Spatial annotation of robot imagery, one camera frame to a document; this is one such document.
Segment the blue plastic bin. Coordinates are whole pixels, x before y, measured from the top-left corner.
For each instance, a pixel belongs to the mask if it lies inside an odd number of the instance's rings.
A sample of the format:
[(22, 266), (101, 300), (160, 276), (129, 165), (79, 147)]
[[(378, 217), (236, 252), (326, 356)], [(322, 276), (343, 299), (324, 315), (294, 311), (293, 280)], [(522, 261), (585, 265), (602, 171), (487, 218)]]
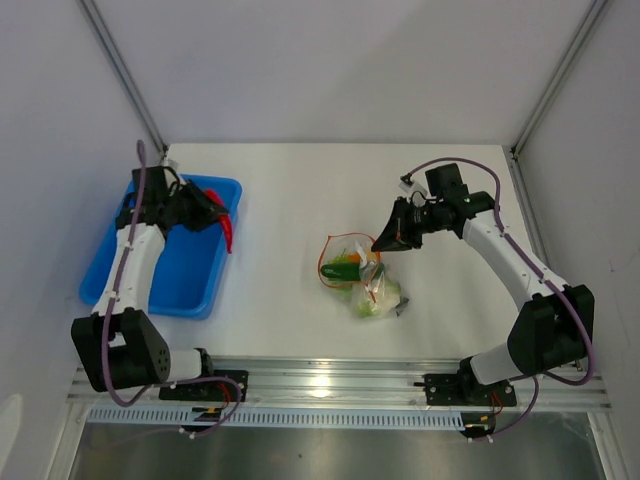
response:
[[(118, 267), (118, 245), (128, 235), (116, 233), (112, 221), (79, 287), (81, 300), (94, 306), (112, 288), (111, 269)], [(156, 263), (148, 313), (200, 320), (213, 309), (228, 258), (223, 228), (214, 224), (201, 232), (173, 227)]]

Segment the left aluminium frame post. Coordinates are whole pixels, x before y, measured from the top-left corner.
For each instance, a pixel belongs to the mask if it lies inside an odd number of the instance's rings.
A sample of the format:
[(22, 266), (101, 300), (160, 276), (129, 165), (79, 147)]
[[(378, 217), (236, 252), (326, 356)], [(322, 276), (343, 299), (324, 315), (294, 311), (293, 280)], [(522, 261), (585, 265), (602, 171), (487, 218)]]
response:
[(84, 15), (131, 109), (153, 146), (158, 162), (162, 163), (168, 152), (168, 144), (151, 114), (149, 106), (101, 12), (98, 2), (94, 0), (78, 0), (76, 4)]

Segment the white green cauliflower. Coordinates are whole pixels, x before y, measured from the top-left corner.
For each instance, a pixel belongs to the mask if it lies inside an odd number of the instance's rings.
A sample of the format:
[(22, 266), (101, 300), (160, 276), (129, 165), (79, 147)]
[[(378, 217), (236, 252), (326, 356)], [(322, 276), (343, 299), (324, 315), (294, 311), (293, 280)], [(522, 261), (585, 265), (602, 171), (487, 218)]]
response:
[(399, 282), (385, 275), (352, 289), (351, 310), (360, 319), (385, 317), (402, 308), (404, 296)]

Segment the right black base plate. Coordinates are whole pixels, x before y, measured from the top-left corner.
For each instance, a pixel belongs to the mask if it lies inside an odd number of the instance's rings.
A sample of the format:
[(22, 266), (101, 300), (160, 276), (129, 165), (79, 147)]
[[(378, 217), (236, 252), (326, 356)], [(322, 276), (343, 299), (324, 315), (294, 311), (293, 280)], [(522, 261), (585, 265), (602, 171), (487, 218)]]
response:
[(427, 373), (413, 383), (429, 406), (515, 407), (515, 388), (506, 380), (482, 385), (464, 374)]

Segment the red chili pepper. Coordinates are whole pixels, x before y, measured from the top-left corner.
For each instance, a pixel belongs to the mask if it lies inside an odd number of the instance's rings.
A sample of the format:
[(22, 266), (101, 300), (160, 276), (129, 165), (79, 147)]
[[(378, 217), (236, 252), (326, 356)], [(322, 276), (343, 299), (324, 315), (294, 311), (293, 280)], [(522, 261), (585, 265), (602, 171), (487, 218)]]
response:
[[(213, 201), (216, 205), (220, 207), (224, 207), (224, 202), (222, 198), (212, 189), (206, 189), (205, 195)], [(229, 213), (222, 214), (219, 216), (219, 224), (221, 225), (221, 229), (223, 232), (223, 236), (226, 244), (226, 251), (229, 255), (232, 254), (233, 251), (233, 224), (231, 220), (231, 216)]]

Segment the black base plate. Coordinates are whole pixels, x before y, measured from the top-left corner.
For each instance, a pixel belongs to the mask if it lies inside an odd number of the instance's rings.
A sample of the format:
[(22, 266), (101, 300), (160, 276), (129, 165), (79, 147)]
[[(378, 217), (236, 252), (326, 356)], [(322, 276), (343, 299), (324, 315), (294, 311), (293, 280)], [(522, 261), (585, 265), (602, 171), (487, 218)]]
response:
[(236, 388), (221, 380), (198, 383), (177, 384), (175, 387), (162, 387), (159, 390), (159, 399), (163, 401), (183, 402), (244, 402), (249, 384), (249, 372), (247, 370), (215, 370), (216, 377), (233, 380), (241, 389), (238, 394)]
[(427, 373), (413, 383), (429, 406), (515, 407), (515, 388), (506, 380), (482, 385), (464, 374)]

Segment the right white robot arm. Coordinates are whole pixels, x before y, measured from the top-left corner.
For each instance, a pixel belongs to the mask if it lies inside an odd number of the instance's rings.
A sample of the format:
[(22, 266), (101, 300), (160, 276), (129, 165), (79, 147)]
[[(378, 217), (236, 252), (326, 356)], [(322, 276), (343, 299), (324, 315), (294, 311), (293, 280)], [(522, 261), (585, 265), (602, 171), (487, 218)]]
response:
[(464, 162), (439, 158), (403, 175), (404, 193), (394, 201), (373, 250), (415, 250), (424, 235), (450, 231), (483, 258), (507, 289), (518, 316), (502, 344), (461, 361), (456, 389), (464, 401), (479, 403), (500, 382), (540, 374), (572, 385), (554, 370), (579, 360), (586, 360), (587, 370), (576, 383), (588, 383), (595, 373), (593, 293), (584, 285), (570, 285), (519, 244), (501, 217), (498, 175), (481, 165), (495, 190), (472, 192), (459, 170)]

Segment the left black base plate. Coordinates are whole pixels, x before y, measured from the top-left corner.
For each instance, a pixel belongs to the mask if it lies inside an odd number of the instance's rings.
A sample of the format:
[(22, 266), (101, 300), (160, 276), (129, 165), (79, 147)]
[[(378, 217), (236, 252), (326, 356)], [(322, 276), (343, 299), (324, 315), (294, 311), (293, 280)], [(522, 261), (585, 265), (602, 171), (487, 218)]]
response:
[(241, 389), (238, 394), (236, 388), (221, 380), (198, 383), (177, 384), (175, 387), (162, 387), (159, 390), (159, 399), (163, 401), (183, 402), (244, 402), (249, 384), (249, 372), (247, 370), (215, 370), (216, 377), (233, 380)]

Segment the aluminium frame post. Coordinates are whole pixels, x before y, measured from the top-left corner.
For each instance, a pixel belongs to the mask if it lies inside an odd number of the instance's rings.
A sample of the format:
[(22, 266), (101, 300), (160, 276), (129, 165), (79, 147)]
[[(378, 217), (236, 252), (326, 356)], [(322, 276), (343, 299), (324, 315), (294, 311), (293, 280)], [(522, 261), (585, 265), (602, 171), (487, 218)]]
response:
[(590, 1), (586, 12), (582, 15), (576, 28), (571, 34), (567, 45), (563, 48), (559, 60), (553, 67), (551, 74), (544, 84), (541, 93), (526, 116), (515, 140), (510, 147), (510, 155), (518, 161), (525, 147), (539, 128), (541, 122), (553, 106), (557, 96), (568, 81), (572, 70), (587, 45), (605, 18), (608, 10), (614, 4), (611, 0)]
[(84, 15), (131, 109), (153, 146), (158, 162), (162, 163), (168, 152), (168, 144), (151, 114), (149, 106), (101, 12), (98, 2), (94, 0), (78, 0), (76, 4)]

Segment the yellow mango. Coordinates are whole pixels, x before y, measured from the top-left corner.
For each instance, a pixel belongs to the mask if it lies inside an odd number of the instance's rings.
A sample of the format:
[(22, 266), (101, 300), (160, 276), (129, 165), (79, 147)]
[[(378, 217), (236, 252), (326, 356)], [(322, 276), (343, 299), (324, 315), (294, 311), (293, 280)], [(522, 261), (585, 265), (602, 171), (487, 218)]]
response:
[(349, 253), (346, 256), (346, 259), (349, 263), (358, 263), (361, 266), (364, 266), (366, 264), (369, 263), (380, 263), (381, 262), (381, 255), (379, 252), (372, 252), (372, 251), (364, 251), (364, 252), (360, 252), (360, 251), (356, 251), (353, 253)]

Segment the clear zip top bag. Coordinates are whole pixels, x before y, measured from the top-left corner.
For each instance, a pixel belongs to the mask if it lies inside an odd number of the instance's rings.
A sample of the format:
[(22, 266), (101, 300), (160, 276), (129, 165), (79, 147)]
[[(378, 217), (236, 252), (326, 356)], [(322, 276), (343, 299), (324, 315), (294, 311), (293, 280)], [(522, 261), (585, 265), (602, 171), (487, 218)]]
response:
[[(353, 253), (356, 251), (364, 252), (364, 251), (372, 251), (371, 247), (374, 243), (374, 239), (364, 233), (359, 232), (350, 232), (346, 234), (339, 235), (329, 235), (326, 239), (326, 242), (322, 248), (322, 251), (319, 255), (317, 261), (317, 275), (321, 284), (328, 288), (332, 294), (339, 298), (343, 303), (345, 303), (352, 315), (357, 318), (352, 310), (351, 310), (351, 296), (352, 289), (357, 284), (369, 284), (372, 280), (379, 278), (383, 275), (393, 278), (397, 282), (399, 282), (395, 275), (392, 274), (387, 266), (387, 264), (383, 261), (381, 257), (380, 263), (369, 263), (364, 266), (360, 266), (360, 280), (358, 282), (341, 282), (335, 280), (328, 280), (323, 277), (320, 273), (320, 268), (322, 265), (327, 264), (327, 261), (340, 254), (343, 250), (347, 250), (349, 253)], [(396, 314), (389, 314), (385, 317), (399, 317)]]

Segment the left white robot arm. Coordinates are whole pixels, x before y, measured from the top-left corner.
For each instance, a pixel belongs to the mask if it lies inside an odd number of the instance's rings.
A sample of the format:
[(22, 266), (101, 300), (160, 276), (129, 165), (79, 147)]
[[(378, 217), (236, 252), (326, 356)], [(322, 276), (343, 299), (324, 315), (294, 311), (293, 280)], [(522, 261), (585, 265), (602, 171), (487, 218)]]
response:
[(71, 338), (100, 393), (173, 377), (172, 353), (151, 318), (204, 319), (233, 248), (242, 187), (222, 177), (135, 169), (80, 286), (91, 307)]

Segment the green lettuce piece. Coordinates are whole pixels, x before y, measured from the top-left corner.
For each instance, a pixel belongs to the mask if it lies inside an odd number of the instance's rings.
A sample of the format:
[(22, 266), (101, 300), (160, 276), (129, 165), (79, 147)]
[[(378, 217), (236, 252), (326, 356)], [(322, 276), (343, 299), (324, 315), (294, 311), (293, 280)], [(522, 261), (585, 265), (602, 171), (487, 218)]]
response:
[(357, 263), (352, 253), (343, 250), (340, 254), (327, 261), (327, 264)]

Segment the green cucumber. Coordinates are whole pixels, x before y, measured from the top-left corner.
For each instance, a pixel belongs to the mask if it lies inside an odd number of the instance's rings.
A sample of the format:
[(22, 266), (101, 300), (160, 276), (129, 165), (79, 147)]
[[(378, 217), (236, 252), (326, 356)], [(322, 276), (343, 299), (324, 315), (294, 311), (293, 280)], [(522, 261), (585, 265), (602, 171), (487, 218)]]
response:
[(358, 282), (360, 280), (360, 266), (357, 263), (331, 263), (322, 265), (320, 273), (328, 280), (341, 282)]

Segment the right aluminium frame post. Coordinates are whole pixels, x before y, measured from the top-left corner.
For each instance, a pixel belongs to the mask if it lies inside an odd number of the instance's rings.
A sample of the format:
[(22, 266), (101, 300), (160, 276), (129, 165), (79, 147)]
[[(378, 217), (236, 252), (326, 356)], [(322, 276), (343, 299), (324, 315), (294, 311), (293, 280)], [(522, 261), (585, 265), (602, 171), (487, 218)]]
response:
[(611, 0), (590, 1), (586, 12), (582, 15), (576, 28), (571, 34), (567, 45), (563, 48), (559, 60), (553, 67), (551, 74), (544, 84), (541, 93), (526, 116), (515, 140), (510, 147), (510, 155), (518, 161), (525, 147), (539, 128), (541, 122), (553, 106), (557, 96), (568, 81), (572, 70), (587, 45), (605, 18), (608, 10), (614, 4)]

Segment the aluminium mounting rail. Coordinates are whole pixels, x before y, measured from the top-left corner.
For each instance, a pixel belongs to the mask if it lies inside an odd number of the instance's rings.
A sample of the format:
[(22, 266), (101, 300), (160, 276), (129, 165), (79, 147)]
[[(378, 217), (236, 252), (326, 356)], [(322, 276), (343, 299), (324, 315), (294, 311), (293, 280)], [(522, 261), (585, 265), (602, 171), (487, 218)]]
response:
[[(213, 366), (249, 373), (245, 407), (410, 410), (427, 407), (423, 387), (427, 373), (453, 374), (458, 360), (371, 360), (214, 356)], [(600, 375), (583, 386), (568, 386), (547, 376), (539, 380), (537, 412), (611, 412)], [(111, 403), (95, 392), (79, 366), (67, 403)]]

